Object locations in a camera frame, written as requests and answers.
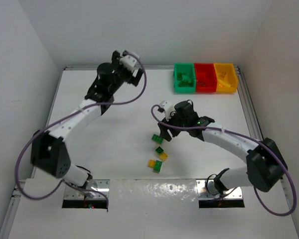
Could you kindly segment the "red rounded lego brick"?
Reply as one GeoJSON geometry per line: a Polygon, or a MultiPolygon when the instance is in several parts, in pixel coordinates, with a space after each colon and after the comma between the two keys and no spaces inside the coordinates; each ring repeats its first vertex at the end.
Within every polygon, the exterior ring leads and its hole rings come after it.
{"type": "Polygon", "coordinates": [[[208,87],[208,82],[205,80],[197,80],[197,86],[202,88],[208,87]]]}

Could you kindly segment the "green lego plate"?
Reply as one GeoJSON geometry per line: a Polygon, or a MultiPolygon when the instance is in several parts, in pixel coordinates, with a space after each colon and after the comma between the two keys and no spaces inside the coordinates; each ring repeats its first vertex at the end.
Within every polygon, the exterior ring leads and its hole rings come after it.
{"type": "Polygon", "coordinates": [[[157,134],[153,134],[151,139],[152,139],[152,141],[154,141],[157,144],[162,144],[163,141],[164,141],[164,139],[161,136],[157,135],[157,134]]]}

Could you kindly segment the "long tan lego plate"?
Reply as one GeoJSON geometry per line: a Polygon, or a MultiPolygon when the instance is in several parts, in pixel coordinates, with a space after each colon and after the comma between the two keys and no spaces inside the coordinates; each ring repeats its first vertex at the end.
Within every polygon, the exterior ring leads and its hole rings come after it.
{"type": "Polygon", "coordinates": [[[227,83],[226,81],[221,80],[221,79],[218,79],[218,85],[219,85],[219,87],[226,87],[226,88],[231,87],[231,85],[229,83],[227,83]]]}

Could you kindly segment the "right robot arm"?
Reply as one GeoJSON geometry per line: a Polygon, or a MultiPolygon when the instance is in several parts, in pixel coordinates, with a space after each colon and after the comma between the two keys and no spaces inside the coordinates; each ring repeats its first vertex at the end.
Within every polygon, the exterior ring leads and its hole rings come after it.
{"type": "Polygon", "coordinates": [[[268,192],[282,178],[287,165],[276,143],[246,139],[230,134],[214,119],[200,117],[193,102],[182,101],[176,105],[162,101],[158,111],[165,117],[158,124],[160,136],[167,141],[186,131],[190,136],[214,144],[240,158],[246,165],[238,169],[225,168],[205,183],[211,195],[221,195],[231,188],[253,186],[268,192]]]}

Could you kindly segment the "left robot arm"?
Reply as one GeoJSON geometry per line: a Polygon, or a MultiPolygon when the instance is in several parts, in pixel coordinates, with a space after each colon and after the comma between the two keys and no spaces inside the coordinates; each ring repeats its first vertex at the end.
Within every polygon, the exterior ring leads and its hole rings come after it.
{"type": "Polygon", "coordinates": [[[51,128],[34,134],[30,162],[47,174],[84,187],[91,178],[89,172],[71,162],[67,145],[92,121],[102,116],[113,105],[115,92],[124,84],[137,86],[144,70],[136,54],[114,51],[112,60],[97,67],[97,76],[78,108],[51,128]]]}

